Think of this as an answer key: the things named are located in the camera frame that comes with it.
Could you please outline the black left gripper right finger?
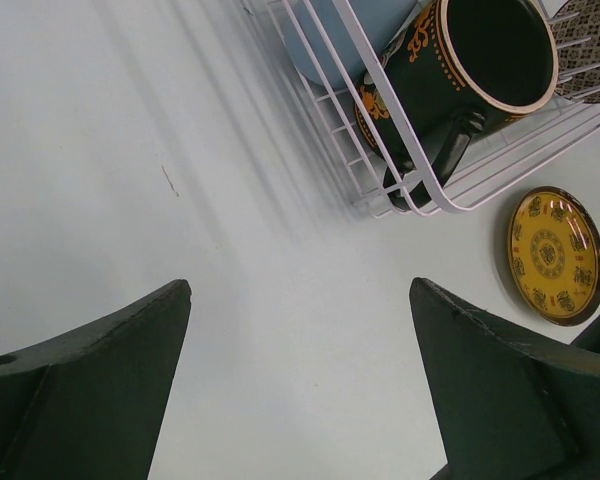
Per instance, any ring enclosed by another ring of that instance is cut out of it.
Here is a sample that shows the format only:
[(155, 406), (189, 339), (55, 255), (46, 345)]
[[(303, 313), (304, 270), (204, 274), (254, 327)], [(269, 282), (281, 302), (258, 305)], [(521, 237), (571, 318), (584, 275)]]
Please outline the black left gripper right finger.
[(414, 328), (446, 454), (441, 479), (600, 479), (600, 354), (415, 279)]

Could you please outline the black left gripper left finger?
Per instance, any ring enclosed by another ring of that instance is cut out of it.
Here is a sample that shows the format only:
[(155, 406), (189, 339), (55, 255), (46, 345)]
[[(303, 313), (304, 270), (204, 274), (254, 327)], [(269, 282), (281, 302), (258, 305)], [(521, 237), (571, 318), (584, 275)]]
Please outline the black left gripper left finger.
[(0, 479), (147, 478), (190, 311), (177, 279), (0, 355)]

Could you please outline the yellow round saucer plate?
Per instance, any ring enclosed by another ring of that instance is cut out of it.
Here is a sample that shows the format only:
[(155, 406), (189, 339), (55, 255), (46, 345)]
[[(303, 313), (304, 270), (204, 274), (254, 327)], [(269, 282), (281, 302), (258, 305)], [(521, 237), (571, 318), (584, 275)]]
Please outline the yellow round saucer plate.
[(509, 269), (526, 304), (565, 327), (589, 320), (600, 305), (600, 234), (567, 191), (543, 186), (524, 195), (507, 231)]

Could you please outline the red black lacquer cup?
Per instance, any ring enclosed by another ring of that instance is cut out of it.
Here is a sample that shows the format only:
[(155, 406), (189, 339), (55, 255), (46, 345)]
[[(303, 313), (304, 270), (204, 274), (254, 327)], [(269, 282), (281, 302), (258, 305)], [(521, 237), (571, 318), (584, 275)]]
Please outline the red black lacquer cup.
[(431, 163), (441, 185), (473, 140), (543, 108), (559, 76), (532, 1), (431, 1), (379, 60), (418, 139), (445, 135)]

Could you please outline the brown lattice pattern bowl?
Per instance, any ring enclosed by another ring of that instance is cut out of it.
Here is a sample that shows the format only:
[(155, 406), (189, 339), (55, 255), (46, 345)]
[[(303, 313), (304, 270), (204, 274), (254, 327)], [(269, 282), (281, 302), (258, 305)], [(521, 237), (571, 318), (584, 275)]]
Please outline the brown lattice pattern bowl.
[(558, 45), (555, 93), (571, 101), (600, 103), (600, 0), (567, 1), (550, 26)]

